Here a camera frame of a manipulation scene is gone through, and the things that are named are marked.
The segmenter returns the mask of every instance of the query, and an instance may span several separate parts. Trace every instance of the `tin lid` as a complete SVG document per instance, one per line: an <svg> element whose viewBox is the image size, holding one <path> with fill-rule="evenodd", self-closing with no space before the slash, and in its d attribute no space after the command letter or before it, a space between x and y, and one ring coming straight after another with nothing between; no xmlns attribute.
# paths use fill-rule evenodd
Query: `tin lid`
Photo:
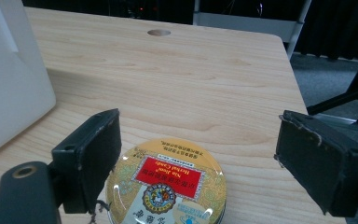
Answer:
<svg viewBox="0 0 358 224"><path fill-rule="evenodd" d="M212 155L194 143L156 139L126 152L106 182L114 223L219 223L226 180Z"/></svg>

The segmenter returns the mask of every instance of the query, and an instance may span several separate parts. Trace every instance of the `gray carpet floor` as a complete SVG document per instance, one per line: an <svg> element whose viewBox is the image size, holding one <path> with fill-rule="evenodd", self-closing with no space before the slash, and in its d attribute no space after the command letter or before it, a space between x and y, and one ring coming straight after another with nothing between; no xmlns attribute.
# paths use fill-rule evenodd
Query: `gray carpet floor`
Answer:
<svg viewBox="0 0 358 224"><path fill-rule="evenodd" d="M316 105L344 93L358 71L356 61L330 60L301 54L294 54L290 63L306 106ZM324 111L324 114L356 120L358 101ZM358 135L351 134L351 138L358 142ZM358 224L358 214L346 220L348 224Z"/></svg>

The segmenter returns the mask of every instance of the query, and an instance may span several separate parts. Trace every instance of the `wooden table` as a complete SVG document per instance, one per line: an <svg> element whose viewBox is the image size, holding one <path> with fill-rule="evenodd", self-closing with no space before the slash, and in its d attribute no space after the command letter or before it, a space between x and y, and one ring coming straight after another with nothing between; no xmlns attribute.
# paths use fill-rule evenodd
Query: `wooden table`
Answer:
<svg viewBox="0 0 358 224"><path fill-rule="evenodd" d="M207 148L227 178L222 223L344 223L324 216L273 155L284 109L306 112L273 35L27 8L57 105L0 148L0 176L89 116L121 112L122 151L160 137ZM149 35L150 30L170 31ZM88 223L66 215L63 223ZM108 223L106 215L98 215Z"/></svg>

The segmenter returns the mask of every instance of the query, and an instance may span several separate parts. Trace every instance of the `white laptop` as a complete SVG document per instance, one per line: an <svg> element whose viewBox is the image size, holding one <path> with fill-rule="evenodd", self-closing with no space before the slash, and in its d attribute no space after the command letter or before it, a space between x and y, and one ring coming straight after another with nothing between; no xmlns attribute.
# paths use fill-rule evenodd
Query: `white laptop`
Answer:
<svg viewBox="0 0 358 224"><path fill-rule="evenodd" d="M54 105L21 0L0 0L0 147Z"/></svg>

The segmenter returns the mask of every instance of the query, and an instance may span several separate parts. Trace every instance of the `round tin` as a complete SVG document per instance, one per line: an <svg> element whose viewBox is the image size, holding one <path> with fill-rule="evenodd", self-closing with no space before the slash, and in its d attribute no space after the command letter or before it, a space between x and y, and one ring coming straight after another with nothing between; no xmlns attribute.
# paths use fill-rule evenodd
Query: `round tin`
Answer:
<svg viewBox="0 0 358 224"><path fill-rule="evenodd" d="M106 183L113 222L122 224L217 224L226 192L226 179L212 155L174 138L130 149Z"/></svg>

